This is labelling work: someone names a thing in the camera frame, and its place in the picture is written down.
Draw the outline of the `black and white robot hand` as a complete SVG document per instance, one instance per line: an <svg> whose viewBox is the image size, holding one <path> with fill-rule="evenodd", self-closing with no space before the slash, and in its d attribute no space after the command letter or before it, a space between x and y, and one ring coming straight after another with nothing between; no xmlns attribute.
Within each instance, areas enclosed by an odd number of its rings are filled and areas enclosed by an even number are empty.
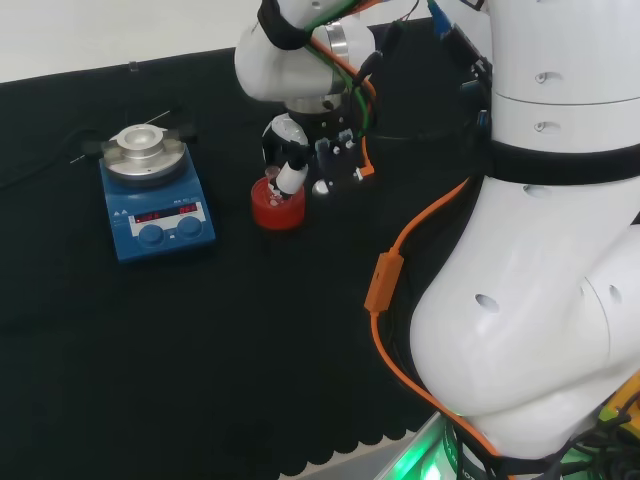
<svg viewBox="0 0 640 480"><path fill-rule="evenodd" d="M329 101L314 111L309 105L286 104L262 135L266 165L266 201L280 207L310 189L316 196L363 183L373 177L366 138L355 118Z"/></svg>

